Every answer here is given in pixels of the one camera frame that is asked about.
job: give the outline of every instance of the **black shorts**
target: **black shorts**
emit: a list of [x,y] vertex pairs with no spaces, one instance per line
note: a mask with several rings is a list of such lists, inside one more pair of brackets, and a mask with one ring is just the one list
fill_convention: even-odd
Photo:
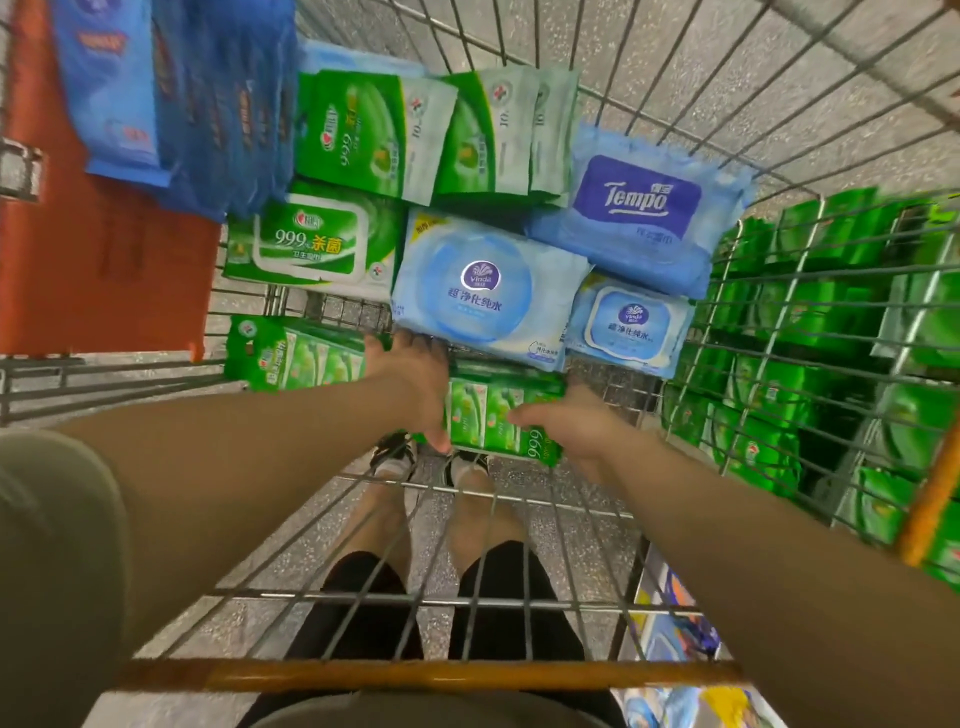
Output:
[[[487,552],[480,595],[523,599],[523,544],[508,541]],[[556,600],[543,565],[537,556],[530,555],[530,596],[533,599]],[[342,558],[324,582],[330,592],[359,592],[376,568],[379,559],[371,553],[354,552]],[[473,596],[480,562],[474,563],[460,582],[460,596]],[[403,583],[390,565],[384,564],[373,580],[372,593],[403,594]],[[348,604],[318,602],[307,615],[297,633],[288,660],[318,659],[330,643],[341,621],[347,615]],[[362,604],[350,621],[347,631],[333,650],[336,660],[392,660],[400,642],[410,607],[401,605]],[[463,657],[467,636],[469,607],[457,607],[450,628],[448,659]],[[563,612],[534,610],[530,616],[533,656],[535,660],[575,661],[584,659],[584,648]],[[471,660],[524,660],[526,635],[521,609],[480,607],[476,612],[473,636],[470,639]],[[420,630],[414,622],[407,644],[403,647],[404,660],[422,660],[423,646]],[[249,728],[258,720],[287,706],[322,695],[342,691],[296,691],[260,695],[239,723],[238,728]],[[625,723],[620,707],[610,691],[536,692],[556,700],[569,708],[600,718],[613,728]]]

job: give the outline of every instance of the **shoe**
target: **shoe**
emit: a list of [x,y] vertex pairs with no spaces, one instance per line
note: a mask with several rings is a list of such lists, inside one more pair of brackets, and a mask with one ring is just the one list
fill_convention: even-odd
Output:
[[487,455],[482,452],[471,452],[470,450],[458,449],[449,455],[446,458],[446,465],[444,466],[444,486],[447,488],[456,489],[457,485],[453,482],[453,461],[460,460],[465,464],[470,464],[476,468],[480,468],[487,475],[490,474],[490,463],[487,460]]
[[376,444],[370,459],[370,469],[376,475],[385,465],[390,465],[393,473],[413,474],[413,469],[417,466],[417,443],[407,437],[403,430],[381,438]]

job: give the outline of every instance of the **tempo wet wipe package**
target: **tempo wet wipe package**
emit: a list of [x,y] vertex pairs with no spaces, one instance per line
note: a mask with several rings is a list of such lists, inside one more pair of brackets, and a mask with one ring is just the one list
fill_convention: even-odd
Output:
[[178,163],[176,3],[55,0],[60,76],[86,171],[166,187]]
[[591,273],[574,299],[566,348],[669,379],[692,318],[685,298]]
[[392,297],[394,321],[558,372],[573,297],[589,269],[581,255],[414,209]]
[[571,204],[535,210],[527,234],[672,296],[701,299],[721,235],[753,199],[751,171],[581,125]]

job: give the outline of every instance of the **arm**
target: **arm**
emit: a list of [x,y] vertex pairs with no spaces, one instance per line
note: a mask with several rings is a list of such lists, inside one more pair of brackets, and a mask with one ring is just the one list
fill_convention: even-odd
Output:
[[584,385],[514,421],[606,473],[790,728],[955,721],[960,599],[947,585],[720,477]]
[[127,512],[126,643],[136,649],[263,543],[345,465],[398,429],[438,449],[446,354],[399,332],[367,340],[367,377],[295,392],[108,410],[56,429],[96,450]]

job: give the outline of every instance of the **product label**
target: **product label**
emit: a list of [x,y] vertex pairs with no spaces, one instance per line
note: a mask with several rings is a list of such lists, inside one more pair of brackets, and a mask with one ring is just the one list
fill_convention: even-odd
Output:
[[701,196],[693,182],[597,155],[573,206],[590,220],[636,225],[650,242],[673,245],[683,239]]

